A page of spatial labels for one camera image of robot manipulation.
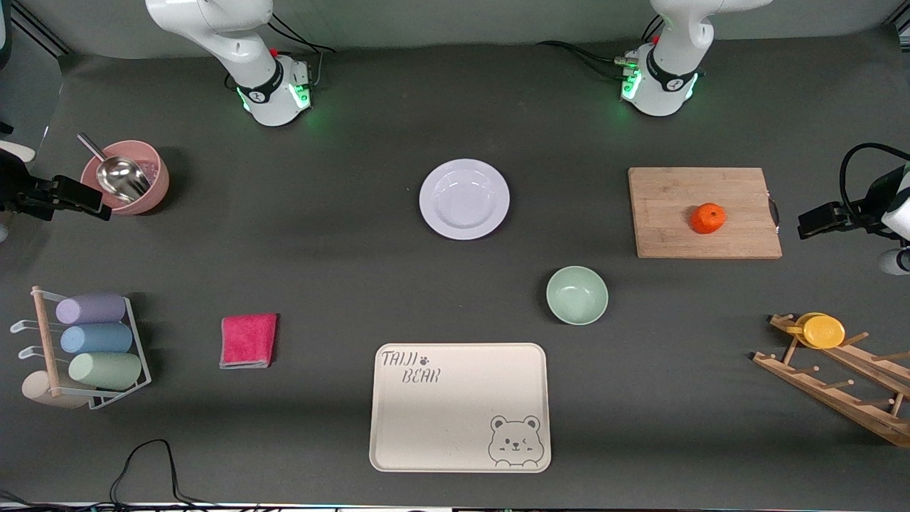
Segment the cream tray with bear print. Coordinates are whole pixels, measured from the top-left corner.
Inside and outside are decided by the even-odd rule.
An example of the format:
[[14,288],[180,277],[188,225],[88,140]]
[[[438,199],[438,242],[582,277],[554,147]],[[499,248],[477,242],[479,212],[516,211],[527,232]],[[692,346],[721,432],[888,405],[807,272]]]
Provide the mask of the cream tray with bear print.
[[533,343],[389,343],[375,353],[380,472],[519,473],[552,460],[547,356]]

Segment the green cup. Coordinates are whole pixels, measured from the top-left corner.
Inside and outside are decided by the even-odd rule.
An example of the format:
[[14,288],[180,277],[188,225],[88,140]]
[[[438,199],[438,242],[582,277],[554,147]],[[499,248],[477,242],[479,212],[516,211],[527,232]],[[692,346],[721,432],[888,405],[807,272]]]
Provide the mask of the green cup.
[[140,357],[133,353],[81,353],[69,363],[71,379],[95,388],[124,391],[142,373]]

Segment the dark grey table mat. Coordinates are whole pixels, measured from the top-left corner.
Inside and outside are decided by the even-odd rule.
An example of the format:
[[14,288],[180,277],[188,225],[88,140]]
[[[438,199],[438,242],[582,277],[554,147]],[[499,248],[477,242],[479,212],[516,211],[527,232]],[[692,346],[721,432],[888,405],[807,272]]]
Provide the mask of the dark grey table mat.
[[[910,449],[884,443],[755,366],[769,314],[825,311],[885,353],[910,347],[910,279],[861,231],[803,242],[862,142],[910,149],[910,87],[891,29],[717,41],[678,114],[650,119],[544,46],[343,50],[314,108],[254,123],[212,58],[62,62],[36,173],[79,175],[98,142],[138,139],[171,172],[161,208],[109,223],[17,218],[0,244],[0,489],[104,501],[475,508],[910,511]],[[509,213],[477,240],[436,233],[424,178],[494,166]],[[640,258],[633,166],[760,168],[777,260]],[[608,309],[569,325],[553,272],[604,279]],[[130,299],[153,382],[98,410],[21,393],[41,358],[32,289]],[[219,368],[221,320],[279,315],[269,368]],[[393,474],[368,460],[373,358],[387,343],[536,343],[553,456],[539,474]]]

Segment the blue cup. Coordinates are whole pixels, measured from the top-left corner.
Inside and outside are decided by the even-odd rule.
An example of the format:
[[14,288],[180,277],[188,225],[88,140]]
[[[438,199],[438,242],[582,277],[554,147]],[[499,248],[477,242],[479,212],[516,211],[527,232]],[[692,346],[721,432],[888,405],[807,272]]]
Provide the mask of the blue cup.
[[126,353],[134,335],[123,323],[96,323],[73,325],[60,337],[60,346],[66,353]]

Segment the pale green bowl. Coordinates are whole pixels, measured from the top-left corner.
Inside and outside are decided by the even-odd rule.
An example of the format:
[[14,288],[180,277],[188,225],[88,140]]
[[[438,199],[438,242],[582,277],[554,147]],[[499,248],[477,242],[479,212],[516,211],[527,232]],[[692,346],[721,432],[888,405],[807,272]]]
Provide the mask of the pale green bowl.
[[610,304],[610,292],[601,275],[577,265],[553,272],[544,295],[553,315],[569,325],[595,323]]

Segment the wooden cutting board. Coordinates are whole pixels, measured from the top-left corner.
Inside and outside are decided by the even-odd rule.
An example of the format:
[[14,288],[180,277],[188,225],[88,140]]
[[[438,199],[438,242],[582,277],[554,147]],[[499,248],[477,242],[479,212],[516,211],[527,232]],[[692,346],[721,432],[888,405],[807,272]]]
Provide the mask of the wooden cutting board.
[[[763,169],[633,166],[628,192],[640,258],[777,260],[782,257]],[[725,223],[711,234],[691,227],[696,207],[712,202]]]

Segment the metal scoop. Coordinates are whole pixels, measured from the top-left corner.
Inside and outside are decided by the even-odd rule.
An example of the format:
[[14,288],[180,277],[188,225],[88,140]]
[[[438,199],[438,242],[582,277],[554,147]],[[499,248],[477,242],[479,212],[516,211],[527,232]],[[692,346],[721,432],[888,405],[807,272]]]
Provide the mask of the metal scoop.
[[95,178],[105,191],[124,204],[139,200],[149,191],[151,182],[139,163],[127,156],[108,155],[84,132],[78,132],[77,139],[100,160]]

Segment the purple cup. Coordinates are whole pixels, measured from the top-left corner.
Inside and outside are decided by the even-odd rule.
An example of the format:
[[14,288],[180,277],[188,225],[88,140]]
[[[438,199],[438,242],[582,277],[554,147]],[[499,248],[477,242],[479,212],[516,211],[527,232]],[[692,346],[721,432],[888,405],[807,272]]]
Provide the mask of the purple cup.
[[126,314],[126,302],[118,294],[72,296],[55,308],[56,318],[66,325],[119,323]]

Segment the pink bowl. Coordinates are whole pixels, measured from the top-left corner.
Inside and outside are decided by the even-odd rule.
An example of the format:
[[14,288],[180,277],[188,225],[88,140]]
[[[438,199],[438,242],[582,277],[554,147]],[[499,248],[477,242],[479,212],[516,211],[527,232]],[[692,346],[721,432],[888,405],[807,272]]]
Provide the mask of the pink bowl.
[[95,158],[95,156],[89,159],[82,169],[79,181],[96,191],[100,191],[102,202],[111,208],[114,216],[142,215],[150,213],[153,208],[159,206],[168,193],[170,176],[168,166],[156,148],[139,140],[124,140],[123,142],[116,142],[106,146],[104,152],[107,155],[116,154],[133,159],[139,163],[151,182],[151,187],[145,195],[137,201],[126,204],[101,187],[100,182],[97,180],[97,175],[95,175],[97,167],[100,165],[100,159]]

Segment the wooden peg drying rack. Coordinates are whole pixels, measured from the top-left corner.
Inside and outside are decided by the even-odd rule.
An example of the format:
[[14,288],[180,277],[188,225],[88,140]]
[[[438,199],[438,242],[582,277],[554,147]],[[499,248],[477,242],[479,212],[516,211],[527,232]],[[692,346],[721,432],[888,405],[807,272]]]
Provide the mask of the wooden peg drying rack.
[[[890,354],[868,352],[857,344],[867,339],[869,334],[849,336],[846,330],[846,339],[841,346],[825,350],[809,348],[784,331],[784,327],[794,325],[800,316],[771,315],[768,323],[790,337],[789,346],[782,357],[757,352],[751,357],[753,362],[887,443],[910,449],[910,350]],[[856,398],[849,392],[849,388],[855,385],[854,379],[826,383],[817,376],[821,370],[819,366],[796,368],[792,360],[799,348],[821,353],[858,377],[880,386],[888,392],[888,396]]]

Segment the beige cup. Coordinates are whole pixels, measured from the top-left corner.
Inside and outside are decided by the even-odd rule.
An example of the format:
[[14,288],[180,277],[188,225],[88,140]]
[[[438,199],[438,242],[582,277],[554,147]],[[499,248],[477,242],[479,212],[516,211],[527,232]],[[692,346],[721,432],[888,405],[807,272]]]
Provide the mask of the beige cup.
[[92,398],[84,395],[66,395],[62,393],[57,398],[52,396],[50,391],[50,379],[45,370],[36,370],[26,376],[21,385],[21,392],[26,398],[39,402],[39,404],[50,405],[64,409],[77,409],[88,405]]

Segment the orange fruit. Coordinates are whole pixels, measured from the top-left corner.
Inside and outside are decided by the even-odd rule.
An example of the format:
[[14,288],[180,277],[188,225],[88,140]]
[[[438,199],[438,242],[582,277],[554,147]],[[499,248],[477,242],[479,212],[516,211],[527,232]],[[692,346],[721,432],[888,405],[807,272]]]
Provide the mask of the orange fruit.
[[721,229],[726,223],[726,210],[714,202],[706,202],[693,208],[689,224],[693,231],[709,235]]

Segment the pale lavender round plate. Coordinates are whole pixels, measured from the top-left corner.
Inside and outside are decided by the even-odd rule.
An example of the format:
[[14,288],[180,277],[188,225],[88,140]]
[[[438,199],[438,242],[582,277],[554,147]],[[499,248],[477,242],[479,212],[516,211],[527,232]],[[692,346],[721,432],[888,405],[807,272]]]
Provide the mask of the pale lavender round plate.
[[442,163],[419,192],[423,220],[451,240],[477,240],[493,233],[509,213],[510,188],[503,175],[477,159]]

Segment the yellow cup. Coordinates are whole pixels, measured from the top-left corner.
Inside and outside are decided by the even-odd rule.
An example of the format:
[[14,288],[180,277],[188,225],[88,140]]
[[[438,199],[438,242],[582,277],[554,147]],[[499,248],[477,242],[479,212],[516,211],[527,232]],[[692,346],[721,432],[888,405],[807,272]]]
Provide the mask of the yellow cup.
[[804,346],[818,350],[836,348],[846,339],[841,321],[822,312],[808,312],[800,316],[794,325],[784,327],[784,331]]

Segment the pink folded cloth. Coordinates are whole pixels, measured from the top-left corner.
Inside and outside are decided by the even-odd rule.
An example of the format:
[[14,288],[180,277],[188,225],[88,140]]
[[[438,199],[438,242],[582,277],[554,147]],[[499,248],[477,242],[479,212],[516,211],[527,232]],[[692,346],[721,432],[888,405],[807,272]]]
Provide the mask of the pink folded cloth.
[[277,339],[276,312],[227,316],[221,320],[219,368],[269,368]]

